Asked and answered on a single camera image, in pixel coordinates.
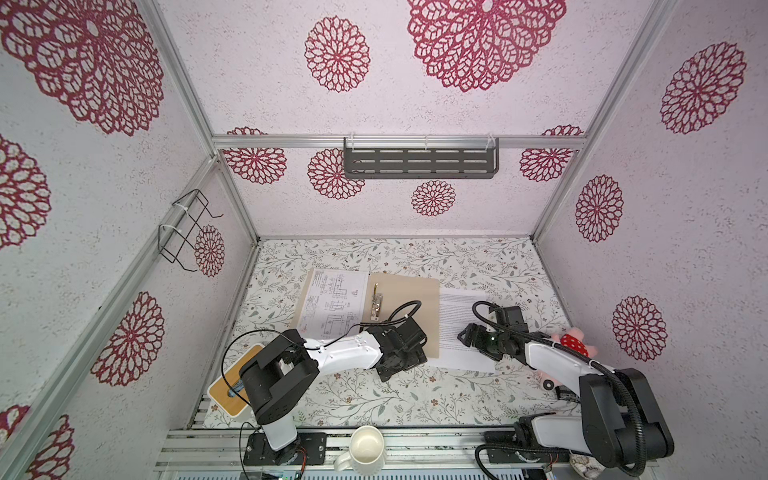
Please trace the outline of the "beige manila folder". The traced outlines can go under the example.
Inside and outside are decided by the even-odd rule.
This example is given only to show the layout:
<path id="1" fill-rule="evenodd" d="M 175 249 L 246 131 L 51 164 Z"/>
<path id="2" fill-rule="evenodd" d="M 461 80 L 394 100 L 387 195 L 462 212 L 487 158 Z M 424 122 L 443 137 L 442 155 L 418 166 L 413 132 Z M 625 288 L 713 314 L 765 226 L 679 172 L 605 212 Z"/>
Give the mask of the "beige manila folder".
<path id="1" fill-rule="evenodd" d="M 428 341 L 424 346 L 427 358 L 437 359 L 440 356 L 440 282 L 422 277 L 368 274 L 368 298 L 361 322 L 396 320 L 410 313 L 427 336 Z M 297 306 L 306 282 L 307 279 L 298 297 L 294 318 L 289 324 L 293 329 L 296 329 Z M 352 325 L 345 335 L 358 333 L 358 324 Z"/>

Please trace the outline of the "white technical drawing sheet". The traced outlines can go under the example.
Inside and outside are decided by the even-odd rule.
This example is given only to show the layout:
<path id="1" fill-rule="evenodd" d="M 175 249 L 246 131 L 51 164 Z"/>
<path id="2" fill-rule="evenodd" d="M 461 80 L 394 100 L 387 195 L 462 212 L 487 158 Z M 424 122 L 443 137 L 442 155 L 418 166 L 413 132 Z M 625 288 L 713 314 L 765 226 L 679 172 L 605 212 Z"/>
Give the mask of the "white technical drawing sheet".
<path id="1" fill-rule="evenodd" d="M 333 340 L 361 322 L 368 277 L 361 271 L 313 268 L 297 306 L 295 328 L 299 334 Z"/>

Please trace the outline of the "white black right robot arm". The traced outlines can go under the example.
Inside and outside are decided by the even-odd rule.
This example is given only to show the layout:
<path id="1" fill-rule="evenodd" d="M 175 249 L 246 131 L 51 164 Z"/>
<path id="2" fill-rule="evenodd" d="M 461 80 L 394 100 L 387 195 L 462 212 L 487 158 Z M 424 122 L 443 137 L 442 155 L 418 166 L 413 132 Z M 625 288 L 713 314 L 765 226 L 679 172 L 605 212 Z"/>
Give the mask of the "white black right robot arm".
<path id="1" fill-rule="evenodd" d="M 583 455 L 634 478 L 650 461 L 673 455 L 671 430 L 642 372 L 606 366 L 565 336 L 529 331 L 518 307 L 480 300 L 471 311 L 475 322 L 457 336 L 464 346 L 496 361 L 510 357 L 544 374 L 570 391 L 581 408 L 577 416 L 522 417 L 507 439 L 477 446 L 474 460 L 488 478 L 494 475 L 484 462 L 495 453 L 526 461 Z"/>

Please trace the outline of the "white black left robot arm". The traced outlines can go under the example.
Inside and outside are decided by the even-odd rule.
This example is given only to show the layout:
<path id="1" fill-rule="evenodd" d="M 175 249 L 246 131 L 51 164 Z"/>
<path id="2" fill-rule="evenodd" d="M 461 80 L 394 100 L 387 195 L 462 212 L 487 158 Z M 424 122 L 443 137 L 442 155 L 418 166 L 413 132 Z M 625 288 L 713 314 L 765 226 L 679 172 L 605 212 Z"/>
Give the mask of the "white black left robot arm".
<path id="1" fill-rule="evenodd" d="M 365 326 L 335 340 L 308 339 L 290 329 L 248 360 L 238 375 L 269 448 L 293 452 L 299 443 L 292 411 L 318 377 L 373 369 L 387 382 L 424 364 L 427 342 L 426 333 L 410 317 Z"/>

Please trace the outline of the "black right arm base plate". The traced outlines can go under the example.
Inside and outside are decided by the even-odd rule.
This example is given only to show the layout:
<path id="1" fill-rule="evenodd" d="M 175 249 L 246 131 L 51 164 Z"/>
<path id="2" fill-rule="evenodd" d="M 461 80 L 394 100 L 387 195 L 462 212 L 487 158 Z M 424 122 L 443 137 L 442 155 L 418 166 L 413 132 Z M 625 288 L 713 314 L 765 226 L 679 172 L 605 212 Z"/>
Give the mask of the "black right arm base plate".
<path id="1" fill-rule="evenodd" d="M 556 463 L 570 459 L 568 450 L 544 447 L 535 439 L 533 419 L 538 415 L 521 417 L 507 430 L 493 430 L 483 433 L 486 450 L 492 464 L 501 463 Z"/>

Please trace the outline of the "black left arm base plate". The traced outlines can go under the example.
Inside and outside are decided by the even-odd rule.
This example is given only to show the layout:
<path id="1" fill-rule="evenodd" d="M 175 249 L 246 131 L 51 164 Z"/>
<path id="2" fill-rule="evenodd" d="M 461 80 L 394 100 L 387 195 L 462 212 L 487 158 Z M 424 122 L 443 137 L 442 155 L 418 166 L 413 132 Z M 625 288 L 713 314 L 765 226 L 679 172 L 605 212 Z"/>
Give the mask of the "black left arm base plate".
<path id="1" fill-rule="evenodd" d="M 280 450 L 273 450 L 264 433 L 248 437 L 243 463 L 249 467 L 261 466 L 318 466 L 325 462 L 326 433 L 299 431 L 297 438 Z"/>

